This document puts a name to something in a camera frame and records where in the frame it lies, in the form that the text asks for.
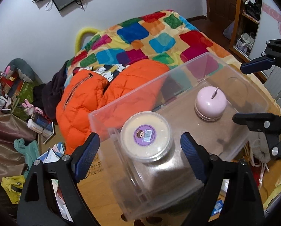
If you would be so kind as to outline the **pink round apple-shaped box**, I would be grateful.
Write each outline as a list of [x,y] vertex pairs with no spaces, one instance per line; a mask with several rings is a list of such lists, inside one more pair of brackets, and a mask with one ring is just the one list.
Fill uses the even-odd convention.
[[225,94],[219,87],[206,86],[199,90],[194,102],[194,110],[198,117],[205,121],[217,121],[227,106]]

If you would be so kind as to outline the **clear plastic storage bin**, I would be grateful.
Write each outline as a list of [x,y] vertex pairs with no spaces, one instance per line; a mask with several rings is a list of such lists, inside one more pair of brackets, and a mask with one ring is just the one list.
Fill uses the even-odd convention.
[[[219,87],[227,99],[217,121],[205,121],[194,110],[196,95],[206,86]],[[207,152],[230,161],[249,136],[247,127],[233,122],[233,115],[265,112],[268,106],[249,79],[219,57],[205,53],[90,113],[90,127],[100,137],[100,160],[125,217],[141,219],[186,199],[192,201],[203,186],[181,149],[183,133],[191,134]],[[120,143],[124,123],[143,111],[162,115],[173,133],[168,154],[152,163],[132,160]]]

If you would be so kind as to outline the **round cream lidded jar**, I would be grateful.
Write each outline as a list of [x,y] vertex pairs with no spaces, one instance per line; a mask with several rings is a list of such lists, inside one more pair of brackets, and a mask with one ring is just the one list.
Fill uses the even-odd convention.
[[160,114],[143,111],[131,116],[120,131],[125,154],[141,163],[156,162],[173,146],[173,133],[168,121]]

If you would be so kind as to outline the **blue Max staples box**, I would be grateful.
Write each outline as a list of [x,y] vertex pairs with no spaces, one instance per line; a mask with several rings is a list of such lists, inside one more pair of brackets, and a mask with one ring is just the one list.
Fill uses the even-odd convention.
[[222,210],[222,208],[223,208],[223,204],[224,204],[224,202],[223,202],[222,199],[219,199],[219,200],[216,202],[216,204],[215,204],[215,206],[214,206],[214,209],[213,209],[213,211],[212,211],[212,213],[211,213],[211,217],[213,217],[214,215],[219,214],[219,213],[221,212],[221,210]]

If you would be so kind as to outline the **yellow plastic bag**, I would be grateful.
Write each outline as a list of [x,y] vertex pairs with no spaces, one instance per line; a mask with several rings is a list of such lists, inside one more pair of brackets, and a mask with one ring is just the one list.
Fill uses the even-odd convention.
[[12,204],[19,204],[24,183],[25,178],[23,175],[2,177],[1,186],[7,193]]

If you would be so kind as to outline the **pink satin curtain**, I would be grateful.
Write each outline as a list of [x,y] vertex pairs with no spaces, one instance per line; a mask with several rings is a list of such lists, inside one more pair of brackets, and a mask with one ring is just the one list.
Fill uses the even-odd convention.
[[28,144],[36,133],[23,120],[0,111],[0,182],[3,177],[20,176],[27,167],[24,156],[14,148],[14,141],[21,138]]

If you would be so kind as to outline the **stack of papers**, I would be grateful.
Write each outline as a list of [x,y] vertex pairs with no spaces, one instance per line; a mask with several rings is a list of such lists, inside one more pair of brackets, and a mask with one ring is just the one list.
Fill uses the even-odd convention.
[[64,144],[59,142],[38,157],[43,163],[57,162],[65,153]]

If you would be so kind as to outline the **teal dinosaur plush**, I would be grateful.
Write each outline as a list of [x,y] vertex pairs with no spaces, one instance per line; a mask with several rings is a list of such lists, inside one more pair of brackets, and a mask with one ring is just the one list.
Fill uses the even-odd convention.
[[24,178],[26,179],[33,162],[40,156],[38,143],[33,140],[28,145],[25,145],[23,138],[14,140],[14,148],[17,152],[22,154],[25,159],[25,164],[27,165],[26,170],[23,172]]

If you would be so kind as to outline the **wooden shelf unit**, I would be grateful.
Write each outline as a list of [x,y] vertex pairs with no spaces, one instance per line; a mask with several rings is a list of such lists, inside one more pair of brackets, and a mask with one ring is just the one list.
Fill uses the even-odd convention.
[[252,15],[249,12],[250,5],[246,5],[246,1],[248,0],[236,0],[234,28],[229,45],[229,50],[242,63],[250,61],[249,55],[252,50],[250,48],[242,50],[241,47],[237,45],[237,42],[242,39],[243,34],[248,34],[252,39],[256,38],[262,3],[262,0],[254,0],[257,12],[255,15]]

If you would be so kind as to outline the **tablet device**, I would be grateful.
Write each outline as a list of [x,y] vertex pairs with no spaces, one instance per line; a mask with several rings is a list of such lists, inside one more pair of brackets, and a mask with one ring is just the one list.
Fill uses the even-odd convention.
[[42,131],[42,143],[47,144],[55,136],[55,125],[50,122]]

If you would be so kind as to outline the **brown wooden door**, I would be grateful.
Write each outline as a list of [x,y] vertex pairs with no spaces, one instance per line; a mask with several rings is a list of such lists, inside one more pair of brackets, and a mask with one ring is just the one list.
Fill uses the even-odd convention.
[[207,0],[208,36],[229,50],[233,39],[238,0]]

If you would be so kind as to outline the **white lotion bottle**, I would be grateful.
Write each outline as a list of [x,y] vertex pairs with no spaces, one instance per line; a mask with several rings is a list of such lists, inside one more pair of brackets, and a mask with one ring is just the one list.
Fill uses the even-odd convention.
[[36,124],[32,119],[28,120],[27,126],[29,129],[31,129],[32,131],[38,134],[42,134],[43,132],[43,128],[40,125]]

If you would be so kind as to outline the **pink rabbit figure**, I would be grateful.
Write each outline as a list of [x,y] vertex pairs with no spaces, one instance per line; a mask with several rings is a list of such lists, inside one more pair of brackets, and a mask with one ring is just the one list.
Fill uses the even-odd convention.
[[42,109],[35,107],[33,104],[31,104],[27,99],[24,100],[24,102],[21,104],[24,108],[24,111],[29,115],[33,116],[35,113],[38,113],[40,115],[43,115]]

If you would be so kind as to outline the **dark purple garment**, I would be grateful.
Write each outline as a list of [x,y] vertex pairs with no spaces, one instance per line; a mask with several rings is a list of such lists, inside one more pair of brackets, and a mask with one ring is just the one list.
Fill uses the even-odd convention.
[[60,71],[54,74],[53,78],[46,84],[41,84],[33,88],[34,107],[40,108],[44,115],[54,124],[56,120],[56,108],[61,101],[64,84],[67,78],[67,62],[64,63]]

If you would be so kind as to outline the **orange puffer jacket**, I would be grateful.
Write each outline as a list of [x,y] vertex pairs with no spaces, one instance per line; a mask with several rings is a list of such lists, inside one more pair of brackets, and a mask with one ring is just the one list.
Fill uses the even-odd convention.
[[56,109],[56,120],[65,139],[65,153],[72,154],[90,135],[89,113],[169,70],[165,64],[144,59],[124,68],[109,81],[96,70],[75,69]]

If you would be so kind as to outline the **colourful checked blanket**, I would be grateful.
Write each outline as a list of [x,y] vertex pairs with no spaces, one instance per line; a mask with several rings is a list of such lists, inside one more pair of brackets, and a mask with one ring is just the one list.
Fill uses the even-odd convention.
[[67,62],[65,88],[75,69],[96,70],[111,81],[121,70],[140,60],[158,61],[171,70],[205,53],[214,54],[227,64],[241,65],[177,12],[162,10],[96,33]]

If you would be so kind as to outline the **green storage box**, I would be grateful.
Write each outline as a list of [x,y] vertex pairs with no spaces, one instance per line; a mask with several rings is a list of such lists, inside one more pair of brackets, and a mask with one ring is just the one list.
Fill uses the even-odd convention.
[[35,86],[38,86],[39,83],[37,81],[28,83],[23,82],[23,85],[21,86],[21,89],[19,91],[19,94],[17,95],[17,98],[15,99],[15,106],[12,109],[12,114],[19,119],[26,121],[29,119],[29,115],[24,111],[24,107],[22,106],[22,103],[24,103],[24,100],[27,99],[29,103],[32,103],[33,101],[33,88]]

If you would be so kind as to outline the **grey plush cushion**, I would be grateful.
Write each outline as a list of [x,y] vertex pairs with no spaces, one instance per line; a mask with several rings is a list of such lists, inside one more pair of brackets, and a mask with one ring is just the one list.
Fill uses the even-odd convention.
[[35,73],[31,66],[23,59],[16,58],[10,61],[10,63],[7,66],[8,71],[6,71],[7,78],[10,78],[10,76],[17,72],[19,75],[19,78],[25,82],[33,82],[35,80]]

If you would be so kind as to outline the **yellow bed headboard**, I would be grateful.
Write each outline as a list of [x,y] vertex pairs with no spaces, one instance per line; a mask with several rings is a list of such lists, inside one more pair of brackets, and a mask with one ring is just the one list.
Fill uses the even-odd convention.
[[99,31],[100,30],[92,28],[92,27],[84,27],[83,29],[81,29],[78,32],[78,34],[76,36],[76,40],[75,40],[75,54],[80,51],[84,36],[86,36],[88,34],[95,35]]

